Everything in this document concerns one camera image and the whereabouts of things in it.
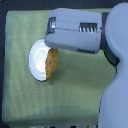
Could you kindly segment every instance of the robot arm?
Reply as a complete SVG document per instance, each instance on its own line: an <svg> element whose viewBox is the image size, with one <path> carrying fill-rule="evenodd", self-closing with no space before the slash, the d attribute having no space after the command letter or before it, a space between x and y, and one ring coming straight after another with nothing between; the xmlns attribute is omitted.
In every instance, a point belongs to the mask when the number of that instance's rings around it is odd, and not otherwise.
<svg viewBox="0 0 128 128"><path fill-rule="evenodd" d="M98 13L56 9L50 13L45 42L52 48L97 53L101 31ZM98 128L128 128L128 3L115 6L109 13L105 37L119 63L115 79L102 95Z"/></svg>
<svg viewBox="0 0 128 128"><path fill-rule="evenodd" d="M56 9L50 13L45 42L52 48L97 53L101 27L99 13Z"/></svg>

